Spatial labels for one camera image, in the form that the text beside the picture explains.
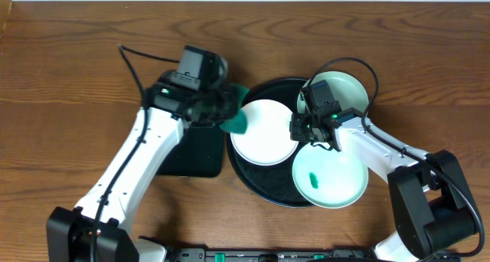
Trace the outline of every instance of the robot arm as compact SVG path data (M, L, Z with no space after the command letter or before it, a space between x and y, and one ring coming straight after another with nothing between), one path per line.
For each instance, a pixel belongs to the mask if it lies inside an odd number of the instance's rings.
M371 125L373 132L392 142L399 148L405 148L408 152L416 154L419 158L426 159L427 151L413 148L395 139L377 128L368 118L366 118L366 124ZM386 183L388 183L388 174L395 171L398 167L412 166L418 163L416 160L404 156L397 150L383 144L370 133L366 133L361 124L360 117L355 117L342 123L335 131L335 140L338 143L338 148L342 152L347 152L359 158Z
M212 126L238 111L237 89L226 84L227 62L219 55L187 46L177 70L170 70L145 92L131 132L100 180L75 209L55 208L47 221L50 261L89 260L96 236L98 261L161 261L165 248L146 239L129 239L139 203L158 167L193 123ZM122 167L148 125L142 143ZM96 221L102 195L110 190Z
M374 126L367 117L363 125L361 112L353 108L341 110L325 81L303 88L301 97L307 113L292 115L292 140L327 142L338 152L358 157L388 183L397 232L376 246L378 258L413 262L478 231L479 213L453 154L446 150L429 154L405 145ZM453 186L433 171L451 177ZM429 189L440 189L442 194L427 202L424 192Z
M75 208L82 208L82 215L95 218L98 202L106 190L110 180L121 166L143 128L144 111L140 109L131 133L110 163L100 180L81 198ZM124 172L113 186L112 193L103 210L101 221L107 223L110 219L118 221L118 228L131 232L132 221L136 216L139 203L170 151L178 145L183 134L182 119L172 118L172 114L154 107L149 108L148 131L145 142L138 148L125 167Z

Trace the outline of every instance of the mint green plate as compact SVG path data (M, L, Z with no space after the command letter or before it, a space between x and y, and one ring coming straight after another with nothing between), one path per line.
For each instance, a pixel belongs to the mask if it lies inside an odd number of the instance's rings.
M308 144L294 159L292 179L299 193L314 205L343 208L357 201L366 190L368 168L344 152Z
M340 107L343 110L355 108L363 112L364 109L366 109L366 106L369 103L368 93L366 93L361 82L350 74L340 71L327 71L315 76L312 84L319 82L320 80L327 81L334 98L338 100ZM305 101L302 101L298 96L296 104L298 113L304 113Z

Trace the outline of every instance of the black wire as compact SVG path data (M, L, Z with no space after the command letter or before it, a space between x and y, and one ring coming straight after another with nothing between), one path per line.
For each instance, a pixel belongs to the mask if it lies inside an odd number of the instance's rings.
M313 79L318 74L320 74L322 72L322 70L324 68L326 68L327 66L329 66L329 65L331 65L333 63L337 63L337 62L340 62L340 61L356 61L356 62L358 62L360 64L363 64L371 72L371 74L373 75L373 78L374 78L374 82L376 84L376 87L374 89L373 97L371 98L371 100L367 104L366 109L362 113L362 117L361 117L361 124L364 127L364 130L366 132L370 133L375 139L377 139L377 140L381 141L382 143L386 144L387 146L389 146L389 147L397 150L400 154L402 154L402 155L404 154L405 156L408 156L409 158L412 158L412 159L418 161L418 163L423 164L428 169L432 170L445 183L447 183L451 188L453 188L458 193L459 196L461 196L462 200L466 203L469 211L471 212L472 217L473 217L473 219L474 219L474 221L476 223L476 229L477 229L477 231L479 233L479 243L478 243L478 246L475 248L475 250L470 251L470 252L467 252L467 253L450 253L450 252L448 252L448 253L446 253L446 255L448 255L448 256L456 256L456 257L472 257L472 256L475 256L476 254L478 254L480 251L482 251L483 245L485 244L485 229L483 228L483 222L482 222L482 219L481 219L479 213L477 212L476 208L469 201L469 199L466 197L466 195L461 191L461 189L459 189L459 187L455 184L455 182L448 175L446 175L446 173L441 172L440 170L438 170L437 168L433 167L432 165L430 165L425 160L423 160L423 159L415 156L414 154L408 152L406 148L400 148L398 146L395 146L393 143L387 141L386 139L382 138L381 136L379 136L375 132L373 132L371 130L371 126L366 125L366 115L368 114L369 109L373 105L374 100L376 99L376 96L377 96L377 92L379 90L379 81L377 79L376 72L374 71L374 69L368 63L364 62L361 59L357 59L357 58L354 58L354 57L342 57L342 58L338 58L338 59L329 61L328 63L324 64L322 67L320 67L315 72L315 74L313 75L312 79L310 79L308 81L308 86L312 83Z
M98 237L97 231L99 228L100 218L102 217L102 211L104 209L104 205L106 204L106 202L109 198L109 194L110 194L113 186L116 184L117 179L121 176L121 173L123 173L124 168L128 165L129 161L134 156L134 154L138 150L141 143L144 142L146 130L148 129L148 121L149 121L148 120L148 107L145 105L145 91L143 90L143 85L141 85L141 82L139 81L138 75L136 74L134 67L132 67L128 58L124 54L124 51L129 51L131 53L134 53L134 54L137 54L137 55L140 55L143 57L148 57L151 59L156 59L156 60L160 60L160 61L167 61L167 62L172 62L172 63L178 63L177 60L157 57L157 56L151 55L151 54L144 54L144 53L139 52L139 51L134 51L134 50L127 48L123 45L119 46L119 52L121 54L121 57L126 62L126 65L128 66L129 70L131 71L132 78L134 79L136 86L138 87L139 94L141 95L141 104L142 104L142 107L144 110L145 118L143 121L143 128L142 128L141 134L140 134L139 138L136 140L136 144L132 148L131 152L129 152L129 154L126 157L126 159L124 160L124 162L122 162L122 164L119 167L119 169L117 170L116 174L113 176L113 178L111 179L111 181L107 185L107 188L106 188L104 194L100 198L99 207L97 208L95 218L93 221L93 226L92 226L92 241L90 244L90 261L92 261L92 262L96 261L96 249L97 249L97 237Z
M433 258L436 258L435 254L431 254L428 257L418 260L417 262L427 262L427 261L431 261Z
M139 51L135 51L135 50L133 50L129 47L125 47L123 45L120 45L119 48L122 48L123 50L131 52L133 54L137 54L139 56L143 56L143 57L147 57L147 58L151 58L151 59L155 59L155 60L160 60L160 61L165 61L165 62L170 62L170 63L178 63L179 62L178 60L175 60L175 59L169 59L169 58L165 58L165 57L159 57L159 56L155 56L152 54L146 54L146 53L142 53Z
M322 149L324 149L325 151L332 151L334 149L334 146L330 146L330 147L325 147L323 146L323 144L315 144L315 142L310 142L309 145L313 146L313 147L320 147Z

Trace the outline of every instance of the black tray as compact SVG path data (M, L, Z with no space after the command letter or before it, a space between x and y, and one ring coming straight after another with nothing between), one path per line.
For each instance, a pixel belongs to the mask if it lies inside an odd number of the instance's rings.
M296 100L306 78L289 77L271 80L254 87L243 105L254 100L275 100L297 113ZM226 135L228 157L240 180L255 194L277 205L302 208L313 204L301 196L292 180L292 163L305 145L298 144L295 152L284 162L272 166L254 165L243 159L233 148L230 134Z
M192 126L168 154L156 175L214 178L221 172L224 132Z

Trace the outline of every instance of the wooden table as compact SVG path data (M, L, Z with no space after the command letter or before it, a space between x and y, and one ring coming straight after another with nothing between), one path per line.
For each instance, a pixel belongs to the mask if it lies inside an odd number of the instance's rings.
M490 223L489 4L18 2L0 43L1 261L46 260L49 214L72 208L127 137L139 95L118 43L174 58L185 44L207 48L247 87L310 76L337 57L365 59L381 82L372 120L410 145L454 152ZM131 60L146 86L174 67ZM372 93L362 67L332 70ZM394 222L387 185L369 179L347 208L283 208L249 191L225 159L217 178L156 177L132 237L211 248L372 246ZM488 259L486 248L468 260Z

